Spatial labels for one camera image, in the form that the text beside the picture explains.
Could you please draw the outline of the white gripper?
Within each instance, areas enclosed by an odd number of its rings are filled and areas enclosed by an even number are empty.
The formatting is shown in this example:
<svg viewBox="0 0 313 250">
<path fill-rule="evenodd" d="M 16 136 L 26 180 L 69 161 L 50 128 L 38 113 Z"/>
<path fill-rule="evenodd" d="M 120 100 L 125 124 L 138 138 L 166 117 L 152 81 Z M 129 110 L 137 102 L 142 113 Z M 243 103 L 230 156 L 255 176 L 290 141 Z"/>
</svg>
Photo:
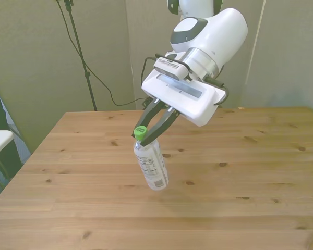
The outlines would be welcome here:
<svg viewBox="0 0 313 250">
<path fill-rule="evenodd" d="M 142 90 L 154 99 L 146 107 L 132 133 L 135 138 L 137 127 L 146 127 L 161 110 L 161 101 L 168 105 L 159 121 L 150 129 L 141 141 L 147 146 L 164 133 L 177 119 L 178 111 L 193 124 L 206 125 L 217 107 L 228 97 L 225 86 L 218 87 L 197 80 L 175 80 L 153 70 L 143 81 Z"/>
</svg>

